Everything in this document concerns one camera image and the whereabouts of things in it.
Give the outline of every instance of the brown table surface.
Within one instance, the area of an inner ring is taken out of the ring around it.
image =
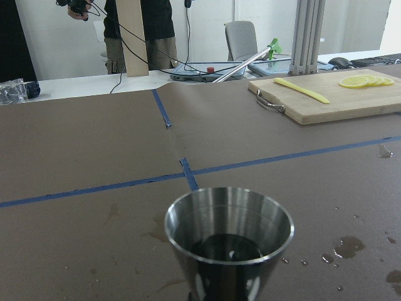
[[[194,185],[249,188],[293,216],[289,263],[259,300],[401,298],[401,276],[387,282],[401,274],[399,114],[301,126],[239,80],[3,106],[0,118],[0,300],[185,300],[162,219]],[[338,258],[346,237],[365,247]]]

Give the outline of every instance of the black keyboard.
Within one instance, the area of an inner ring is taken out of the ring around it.
[[[361,58],[359,60],[352,60],[351,63],[355,67],[366,67],[375,65],[390,65],[390,64],[400,64],[401,63],[401,53],[394,55],[382,55],[376,56],[374,58]]]

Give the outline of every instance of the khaki pants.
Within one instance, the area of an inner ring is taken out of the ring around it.
[[[107,73],[115,74],[125,72],[125,60],[122,42],[118,39],[105,38],[107,57]],[[149,70],[162,70],[174,68],[178,65],[175,37],[146,41],[146,52]]]

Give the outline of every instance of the black panel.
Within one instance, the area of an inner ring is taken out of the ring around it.
[[[15,0],[0,0],[0,82],[36,80]]]

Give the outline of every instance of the wooden cutting board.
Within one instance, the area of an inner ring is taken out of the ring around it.
[[[353,75],[375,75],[391,78],[390,86],[343,88],[338,82]],[[301,92],[274,83],[273,79],[249,82],[249,89],[278,105],[285,105],[285,114],[299,124],[317,124],[334,120],[401,112],[401,79],[370,69],[333,71],[329,73],[286,77],[287,81],[322,94],[329,99],[325,105]]]

